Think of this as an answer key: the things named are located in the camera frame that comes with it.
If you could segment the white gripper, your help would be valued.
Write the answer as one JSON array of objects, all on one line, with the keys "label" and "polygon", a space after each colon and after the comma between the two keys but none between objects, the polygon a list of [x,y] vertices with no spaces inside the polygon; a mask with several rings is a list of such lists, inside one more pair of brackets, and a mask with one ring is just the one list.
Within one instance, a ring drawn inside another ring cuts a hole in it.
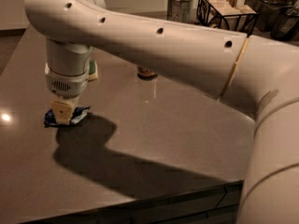
[{"label": "white gripper", "polygon": [[86,63],[46,63],[46,83],[55,96],[51,109],[59,124],[68,125],[78,104],[78,96],[85,90],[89,77]]}]

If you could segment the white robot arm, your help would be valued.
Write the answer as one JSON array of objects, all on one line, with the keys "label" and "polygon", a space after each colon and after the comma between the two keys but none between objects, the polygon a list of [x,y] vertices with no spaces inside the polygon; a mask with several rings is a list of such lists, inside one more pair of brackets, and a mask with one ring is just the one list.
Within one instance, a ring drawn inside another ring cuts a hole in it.
[{"label": "white robot arm", "polygon": [[56,120],[69,123],[101,49],[255,119],[236,224],[299,224],[299,49],[256,35],[109,11],[104,0],[24,0],[46,37]]}]

